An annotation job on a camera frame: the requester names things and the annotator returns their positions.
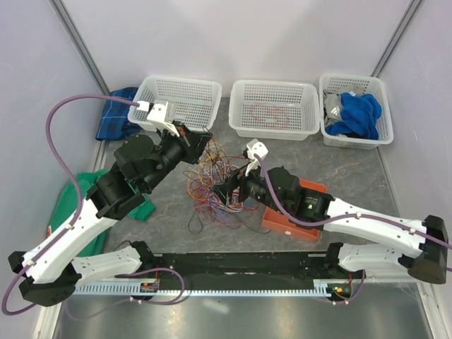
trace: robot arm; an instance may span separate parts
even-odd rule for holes
[[[260,176],[261,169],[255,157],[258,155],[263,159],[267,153],[264,144],[257,139],[246,145],[244,155],[249,164],[233,171],[223,184],[213,187],[224,204],[231,202],[232,192],[238,188],[239,202],[253,198],[281,213],[270,192],[273,189],[281,206],[301,221],[297,226],[306,227],[300,224],[313,222],[309,228],[352,234],[377,243],[361,246],[331,244],[326,256],[328,264],[349,272],[365,269],[367,274],[408,270],[412,277],[428,283],[446,282],[447,249],[422,237],[422,234],[428,234],[447,242],[441,218],[430,215],[425,220],[407,220],[365,210],[330,194],[301,187],[299,178],[284,167],[268,170],[272,186],[269,187]],[[370,215],[372,219],[361,218],[361,215]],[[407,226],[405,229],[409,231],[390,225],[387,220]]]
[[[71,295],[77,287],[115,275],[136,272],[151,264],[153,255],[144,242],[134,242],[120,251],[76,258],[96,236],[124,218],[144,202],[143,194],[153,189],[181,161],[197,163],[211,135],[193,132],[185,125],[165,122],[168,102],[157,100],[153,123],[162,130],[155,145],[146,135],[130,137],[114,152],[116,162],[88,191],[82,212],[70,225],[73,216],[43,243],[29,252],[13,252],[8,260],[14,272],[29,264],[19,288],[25,300],[52,306]],[[69,229],[40,259],[34,258],[59,233]]]

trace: metal frame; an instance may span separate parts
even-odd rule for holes
[[[32,339],[52,339],[55,328],[57,328],[58,315],[61,304],[52,307],[41,307],[40,315],[37,317],[35,331]]]
[[[93,76],[94,81],[97,83],[97,86],[99,87],[99,90],[102,92],[102,94],[109,95],[110,91],[108,89],[107,83],[102,77],[99,68],[94,62],[94,59],[91,56],[90,51],[86,47],[79,31],[77,30],[76,24],[69,15],[66,6],[63,4],[63,1],[49,0],[49,3],[54,8],[56,15],[59,17],[59,20],[61,21],[61,24],[64,26],[64,29],[71,38],[74,47],[77,49],[77,52],[80,54],[80,57],[82,58],[89,72]]]
[[[105,160],[107,159],[107,155],[105,154],[105,152],[107,152],[108,145],[109,141],[106,140],[100,141],[97,144],[97,147],[94,152],[94,158],[90,167],[93,172],[101,170],[102,168],[105,167]]]
[[[379,61],[376,63],[371,76],[374,76],[376,78],[379,78],[381,76],[423,2],[424,0],[412,0],[408,5],[407,10],[404,12],[402,18],[400,19],[400,22],[395,28],[393,36],[390,38],[385,50],[383,51],[383,54],[381,55]]]
[[[433,338],[452,338],[452,334],[450,332],[451,329],[446,326],[446,322],[438,309],[432,285],[419,282],[417,284],[417,288],[421,295],[422,306],[424,307],[425,315],[427,316]]]

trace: green cloth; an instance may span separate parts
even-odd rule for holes
[[[76,179],[78,185],[80,185],[83,197],[86,196],[88,189],[90,189],[96,181],[108,171],[106,169],[101,169],[95,173],[80,173],[77,175]],[[143,195],[145,202],[134,208],[130,213],[129,217],[135,220],[146,221],[150,215],[155,210],[155,206],[150,202],[146,194]],[[61,226],[67,218],[77,208],[77,193],[76,188],[72,183],[66,185],[66,187],[61,192],[58,202],[56,203],[56,208],[52,219],[50,219],[50,229],[54,232],[58,227]],[[105,238],[107,237],[106,232],[102,232],[96,238],[94,238],[77,256],[94,256],[96,254],[102,253],[102,246],[104,245]]]

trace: white cable channel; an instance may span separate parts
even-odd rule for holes
[[[100,281],[79,287],[75,295],[164,295],[176,296],[180,290],[141,292],[140,282]],[[314,282],[312,290],[189,290],[184,296],[192,297],[330,297],[325,282]]]

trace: blue plaid cloth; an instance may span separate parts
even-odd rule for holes
[[[137,87],[127,87],[122,90],[114,90],[110,95],[133,100],[137,90]],[[129,107],[128,105],[108,100],[102,109],[96,140],[122,140],[131,134],[139,132],[140,126],[132,124],[127,119]]]

